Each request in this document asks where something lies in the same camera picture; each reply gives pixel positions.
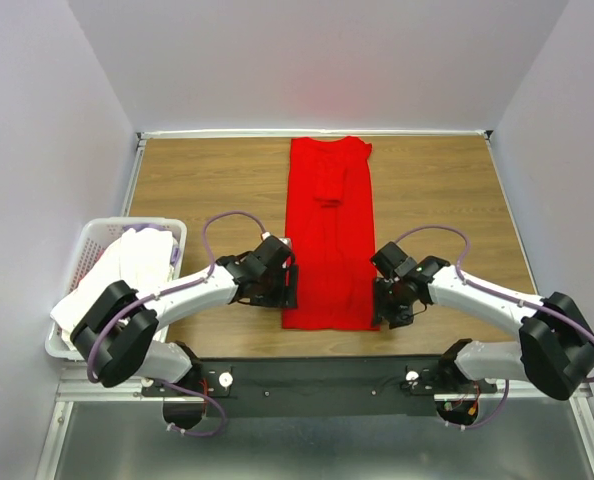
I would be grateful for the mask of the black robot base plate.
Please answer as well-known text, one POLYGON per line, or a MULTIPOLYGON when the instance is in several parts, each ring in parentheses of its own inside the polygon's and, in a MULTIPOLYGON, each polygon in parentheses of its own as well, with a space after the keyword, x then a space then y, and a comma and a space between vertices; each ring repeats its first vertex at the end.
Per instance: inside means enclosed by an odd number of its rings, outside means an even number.
POLYGON ((435 416, 441 399, 455 396, 470 406, 494 385, 449 379, 437 355, 354 357, 205 358, 181 383, 217 401, 205 405, 155 381, 142 389, 161 399, 168 421, 200 425, 218 420, 261 417, 408 415, 435 416))

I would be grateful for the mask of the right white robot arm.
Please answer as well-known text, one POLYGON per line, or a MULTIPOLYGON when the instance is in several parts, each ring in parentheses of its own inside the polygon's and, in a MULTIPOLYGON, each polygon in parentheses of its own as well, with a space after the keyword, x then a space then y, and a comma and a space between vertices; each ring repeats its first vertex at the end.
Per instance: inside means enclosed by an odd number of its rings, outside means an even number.
POLYGON ((455 342, 433 368, 433 380, 457 392, 471 382, 516 380, 546 396, 567 400, 594 369, 594 333, 574 300, 503 288, 466 274, 448 261, 416 261, 389 242, 371 258, 373 322, 390 328, 412 323, 414 306, 442 306, 477 317, 511 335, 509 342, 455 342))

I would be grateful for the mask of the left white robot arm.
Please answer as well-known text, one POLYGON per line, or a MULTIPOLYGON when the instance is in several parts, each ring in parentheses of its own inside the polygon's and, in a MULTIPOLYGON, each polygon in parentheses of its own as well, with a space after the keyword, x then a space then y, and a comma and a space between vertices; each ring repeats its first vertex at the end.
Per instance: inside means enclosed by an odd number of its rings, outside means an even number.
POLYGON ((291 241, 266 233, 256 249, 222 256, 154 293, 139 292, 123 280, 111 283, 70 340, 94 383, 112 388, 139 376, 164 381, 174 393, 186 395, 198 385, 199 359, 189 347, 157 341, 155 335, 185 317, 233 303, 294 309, 297 281, 291 241))

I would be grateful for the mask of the red t shirt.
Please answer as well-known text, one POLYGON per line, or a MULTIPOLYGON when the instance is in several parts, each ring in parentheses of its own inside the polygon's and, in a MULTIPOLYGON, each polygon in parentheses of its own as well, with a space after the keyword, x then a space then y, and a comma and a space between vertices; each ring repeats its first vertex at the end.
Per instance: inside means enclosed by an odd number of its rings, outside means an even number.
POLYGON ((299 267, 285 329, 373 330, 372 146, 357 137, 291 142, 285 234, 299 267))

